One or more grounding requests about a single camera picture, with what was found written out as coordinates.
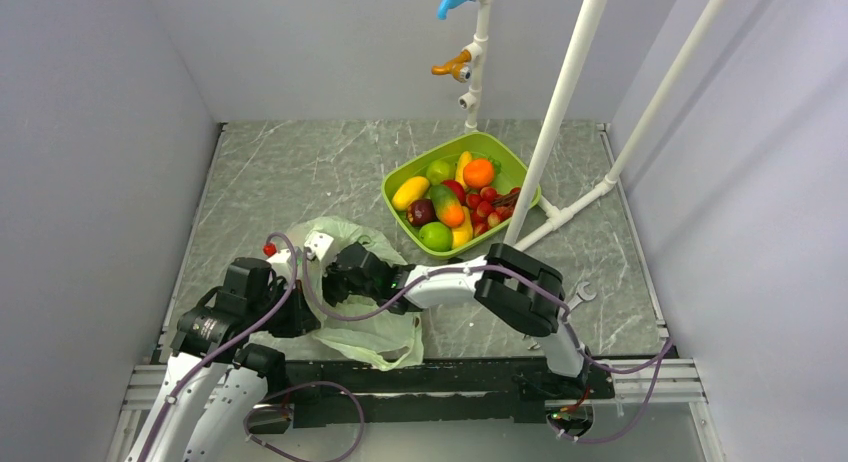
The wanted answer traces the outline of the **light green plastic bag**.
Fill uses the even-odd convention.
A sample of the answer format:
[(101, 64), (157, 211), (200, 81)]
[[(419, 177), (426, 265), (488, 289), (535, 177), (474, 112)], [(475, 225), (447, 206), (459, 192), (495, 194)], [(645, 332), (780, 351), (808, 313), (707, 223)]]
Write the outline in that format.
[(324, 270), (343, 248), (354, 243), (362, 244), (382, 261), (405, 264), (406, 260), (382, 232), (344, 218), (324, 216), (293, 225), (285, 235), (298, 251), (315, 242), (323, 246), (313, 259), (298, 257), (298, 281), (303, 285), (307, 306), (318, 321), (318, 328), (307, 335), (309, 339), (339, 352), (346, 359), (369, 364), (381, 371), (423, 362), (420, 315), (384, 311), (353, 321), (353, 316), (375, 311), (377, 304), (365, 296), (349, 295), (332, 307), (327, 298), (329, 291), (322, 287)]

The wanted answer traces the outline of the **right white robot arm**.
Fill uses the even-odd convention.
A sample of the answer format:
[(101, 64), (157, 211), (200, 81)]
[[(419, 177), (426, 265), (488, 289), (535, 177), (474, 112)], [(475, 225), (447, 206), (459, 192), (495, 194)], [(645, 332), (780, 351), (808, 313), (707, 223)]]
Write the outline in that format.
[(567, 327), (561, 273), (511, 246), (494, 244), (483, 256), (431, 267), (390, 264), (355, 243), (324, 269), (321, 288), (331, 306), (361, 296), (378, 305), (375, 314), (476, 303), (539, 345), (557, 393), (574, 397), (589, 384), (584, 345)]

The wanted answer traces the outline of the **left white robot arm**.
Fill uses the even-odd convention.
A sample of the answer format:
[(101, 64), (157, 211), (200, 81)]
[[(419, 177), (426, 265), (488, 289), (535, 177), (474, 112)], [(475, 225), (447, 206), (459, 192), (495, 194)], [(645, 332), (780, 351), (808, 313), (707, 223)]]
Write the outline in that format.
[(250, 342), (252, 334), (297, 337), (316, 325), (297, 287), (295, 253), (240, 257), (184, 313), (165, 376), (129, 461), (215, 461), (227, 434), (261, 401), (291, 385), (283, 353)]

